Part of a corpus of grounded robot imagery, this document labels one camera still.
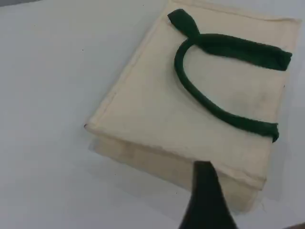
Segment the white table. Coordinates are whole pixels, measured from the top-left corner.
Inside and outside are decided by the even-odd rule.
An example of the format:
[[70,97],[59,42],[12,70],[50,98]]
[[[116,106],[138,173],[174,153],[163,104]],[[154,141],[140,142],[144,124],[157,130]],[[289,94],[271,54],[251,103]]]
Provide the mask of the white table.
[[[304,0],[215,0],[305,19]],[[190,193],[95,154],[83,124],[166,0],[42,0],[0,8],[0,227],[176,229]],[[305,221],[305,37],[268,181],[241,229]]]

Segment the white surface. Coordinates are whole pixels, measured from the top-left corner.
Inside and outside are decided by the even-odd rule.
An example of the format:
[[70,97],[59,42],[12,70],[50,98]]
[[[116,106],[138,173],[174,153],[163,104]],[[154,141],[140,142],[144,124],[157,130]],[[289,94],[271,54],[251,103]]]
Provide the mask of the white surface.
[[[303,18],[303,0],[215,0]],[[0,8],[0,227],[178,228],[189,193],[89,149],[83,124],[166,0],[43,0]],[[305,221],[304,25],[262,203],[241,229]]]

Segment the green fabric handle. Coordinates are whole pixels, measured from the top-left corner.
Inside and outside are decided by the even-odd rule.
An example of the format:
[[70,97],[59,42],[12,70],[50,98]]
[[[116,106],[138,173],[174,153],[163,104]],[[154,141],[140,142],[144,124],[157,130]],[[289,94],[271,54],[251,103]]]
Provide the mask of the green fabric handle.
[[292,54],[278,47],[247,41],[222,34],[200,34],[194,19],[184,10],[178,9],[168,14],[171,23],[188,37],[179,47],[174,67],[184,88],[209,112],[224,122],[248,132],[273,138],[278,137],[278,123],[268,123],[231,114],[218,107],[204,96],[187,78],[183,69],[183,59],[194,44],[204,52],[217,56],[231,57],[257,66],[285,71]]

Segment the black object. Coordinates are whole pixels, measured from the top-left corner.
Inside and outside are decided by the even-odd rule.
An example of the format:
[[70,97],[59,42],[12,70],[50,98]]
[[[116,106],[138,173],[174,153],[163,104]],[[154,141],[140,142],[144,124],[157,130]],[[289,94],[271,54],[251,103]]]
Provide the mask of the black object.
[[179,229],[237,229],[211,162],[194,163],[192,196]]
[[278,137],[278,123],[268,123],[231,114],[218,107],[204,96],[187,78],[183,69],[183,58],[194,44],[204,52],[212,55],[231,57],[260,67],[285,71],[292,54],[278,47],[247,41],[222,34],[200,34],[194,19],[184,10],[178,9],[170,14],[171,23],[188,37],[179,47],[174,66],[184,88],[209,112],[224,122],[261,136],[269,136],[275,142]]

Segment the canvas bag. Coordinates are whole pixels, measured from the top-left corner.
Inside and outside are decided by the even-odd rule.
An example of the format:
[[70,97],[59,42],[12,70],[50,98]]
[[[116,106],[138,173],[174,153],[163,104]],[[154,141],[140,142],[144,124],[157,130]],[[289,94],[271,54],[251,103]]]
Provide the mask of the canvas bag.
[[[266,180],[272,139],[239,130],[200,106],[177,80],[173,60],[186,39],[167,14],[184,9],[201,33],[220,33],[293,52],[300,21],[172,0],[148,32],[86,129],[100,138],[97,151],[190,188],[192,163],[209,160],[228,204],[251,207]],[[288,71],[254,66],[191,47],[184,69],[196,87],[226,111],[277,122]]]

